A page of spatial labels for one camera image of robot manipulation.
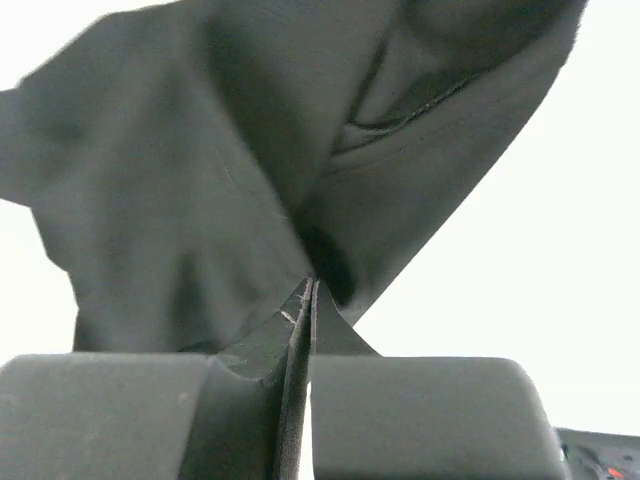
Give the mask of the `black skirt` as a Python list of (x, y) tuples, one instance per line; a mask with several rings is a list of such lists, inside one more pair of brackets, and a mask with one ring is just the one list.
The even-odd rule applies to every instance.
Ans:
[(565, 64), (581, 1), (177, 1), (1, 95), (1, 196), (77, 351), (221, 350), (320, 280), (355, 323)]

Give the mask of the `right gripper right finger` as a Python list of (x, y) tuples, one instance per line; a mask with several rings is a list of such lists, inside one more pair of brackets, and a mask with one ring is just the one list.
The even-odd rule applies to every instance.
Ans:
[(311, 424), (318, 479), (566, 479), (530, 377), (489, 357), (385, 357), (311, 305)]

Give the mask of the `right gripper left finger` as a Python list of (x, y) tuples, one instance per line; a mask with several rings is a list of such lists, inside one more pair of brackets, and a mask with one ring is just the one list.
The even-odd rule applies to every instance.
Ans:
[(272, 479), (303, 394), (311, 280), (216, 354), (23, 355), (1, 370), (5, 479)]

